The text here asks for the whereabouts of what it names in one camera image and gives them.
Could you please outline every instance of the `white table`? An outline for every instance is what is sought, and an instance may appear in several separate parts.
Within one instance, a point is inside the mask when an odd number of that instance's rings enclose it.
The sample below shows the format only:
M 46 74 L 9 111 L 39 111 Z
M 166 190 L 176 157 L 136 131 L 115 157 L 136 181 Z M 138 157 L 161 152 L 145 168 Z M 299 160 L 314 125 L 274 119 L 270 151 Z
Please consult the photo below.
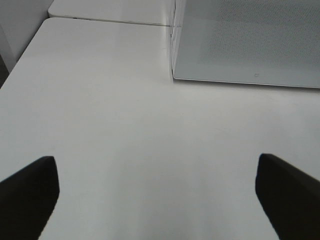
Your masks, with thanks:
M 173 81 L 168 27 L 46 20 L 0 89 L 0 178 L 53 155 L 42 240 L 277 240 L 259 154 L 320 178 L 318 91 Z
M 51 17 L 168 26 L 173 0 L 54 0 Z

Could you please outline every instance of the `floor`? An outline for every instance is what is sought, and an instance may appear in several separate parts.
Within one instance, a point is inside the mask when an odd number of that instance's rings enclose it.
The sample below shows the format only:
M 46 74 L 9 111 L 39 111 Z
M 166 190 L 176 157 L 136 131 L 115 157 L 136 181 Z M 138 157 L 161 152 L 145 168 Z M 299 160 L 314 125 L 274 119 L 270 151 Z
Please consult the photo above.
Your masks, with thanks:
M 6 81 L 8 75 L 9 75 L 9 72 L 5 66 L 4 61 L 2 60 L 2 57 L 0 56 L 0 88 Z

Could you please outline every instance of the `perforated metal panel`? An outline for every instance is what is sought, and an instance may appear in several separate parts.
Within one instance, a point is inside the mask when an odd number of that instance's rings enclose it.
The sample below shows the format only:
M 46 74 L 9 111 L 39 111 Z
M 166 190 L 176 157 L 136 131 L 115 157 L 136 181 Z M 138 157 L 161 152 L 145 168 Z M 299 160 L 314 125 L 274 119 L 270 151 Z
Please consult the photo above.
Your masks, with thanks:
M 318 0 L 186 0 L 180 23 L 176 79 L 320 88 Z

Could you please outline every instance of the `white desk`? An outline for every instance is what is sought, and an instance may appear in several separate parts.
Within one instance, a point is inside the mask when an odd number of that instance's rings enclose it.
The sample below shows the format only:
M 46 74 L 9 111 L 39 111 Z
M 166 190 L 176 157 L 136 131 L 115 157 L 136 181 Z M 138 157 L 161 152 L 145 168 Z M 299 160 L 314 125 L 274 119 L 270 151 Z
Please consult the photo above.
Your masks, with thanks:
M 51 17 L 169 25 L 172 0 L 54 0 Z
M 259 154 L 320 178 L 318 91 L 174 82 L 167 30 L 51 18 L 0 89 L 0 178 L 57 161 L 42 240 L 277 240 Z

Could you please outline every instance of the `white wall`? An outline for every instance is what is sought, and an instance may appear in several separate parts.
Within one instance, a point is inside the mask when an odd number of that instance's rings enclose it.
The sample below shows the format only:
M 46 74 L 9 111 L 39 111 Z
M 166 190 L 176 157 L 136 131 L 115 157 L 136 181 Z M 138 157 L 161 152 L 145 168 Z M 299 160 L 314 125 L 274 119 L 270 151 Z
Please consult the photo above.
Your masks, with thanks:
M 0 0 L 0 54 L 9 71 L 48 18 L 53 0 Z

